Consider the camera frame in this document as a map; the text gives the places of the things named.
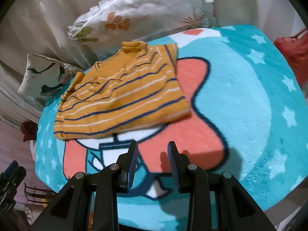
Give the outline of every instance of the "cushion with floral print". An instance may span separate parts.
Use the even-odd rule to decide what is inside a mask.
[[[26,73],[18,93],[33,98],[57,94],[80,68],[42,55],[28,54]]]
[[[72,40],[102,58],[122,41],[148,41],[186,29],[215,26],[213,0],[101,0],[68,27]]]

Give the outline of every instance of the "cartoon print blanket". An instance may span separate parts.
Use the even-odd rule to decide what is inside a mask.
[[[192,163],[232,172],[263,210],[273,206],[308,175],[308,109],[287,62],[250,25],[194,29],[149,42],[167,43],[178,44],[177,77],[192,117],[102,139],[61,141],[53,135],[59,93],[39,122],[36,174],[59,191],[76,172],[96,173],[116,162],[136,140],[137,170],[129,194],[118,195],[119,222],[185,230],[189,196],[173,186],[166,153],[173,140]]]

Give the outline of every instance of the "pillow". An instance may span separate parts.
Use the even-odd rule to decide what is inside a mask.
[[[58,93],[81,69],[42,55],[28,54],[19,94],[49,98]]]
[[[148,41],[184,29],[212,26],[204,3],[205,0],[101,0],[68,27],[68,35],[108,58],[122,41]],[[208,14],[213,22],[213,9]]]

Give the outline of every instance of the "yellow striped sweater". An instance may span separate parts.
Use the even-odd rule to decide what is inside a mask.
[[[61,96],[55,137],[102,137],[190,114],[175,76],[176,60],[176,44],[123,42],[115,55],[76,74]]]

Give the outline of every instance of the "red fabric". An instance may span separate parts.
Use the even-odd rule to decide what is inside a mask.
[[[38,125],[32,121],[23,122],[20,126],[21,132],[25,135],[23,141],[36,140]]]
[[[279,37],[274,45],[287,60],[302,88],[308,80],[308,30],[305,28],[292,37]]]

